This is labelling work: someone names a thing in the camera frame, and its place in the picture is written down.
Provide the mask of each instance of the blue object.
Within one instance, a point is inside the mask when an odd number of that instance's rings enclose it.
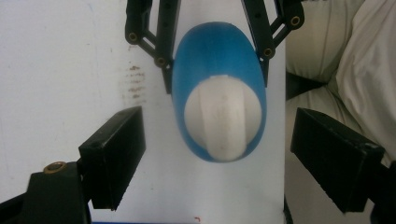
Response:
[[[189,134],[184,111],[191,92],[211,77],[227,75],[241,80],[256,94],[262,109],[260,128],[247,143],[246,157],[259,144],[265,125],[265,85],[256,52],[244,33],[226,22],[210,22],[189,30],[177,49],[173,68],[172,94],[177,125],[191,151],[205,161],[218,161]]]

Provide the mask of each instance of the white table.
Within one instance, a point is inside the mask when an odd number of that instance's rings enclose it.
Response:
[[[265,3],[273,20],[273,2]],[[91,210],[93,220],[283,223],[283,45],[271,60],[258,148],[241,161],[206,162],[182,141],[160,69],[124,40],[125,7],[125,0],[0,2],[0,202],[25,192],[30,173],[76,161],[78,146],[114,113],[142,105],[147,151],[118,211]],[[176,47],[206,21],[232,23],[250,39],[239,0],[184,0]]]

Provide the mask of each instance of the blue and white object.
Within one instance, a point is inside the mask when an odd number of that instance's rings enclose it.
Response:
[[[191,151],[206,161],[236,161],[259,144],[265,87],[248,39],[226,22],[198,25],[177,49],[172,94],[177,124]]]

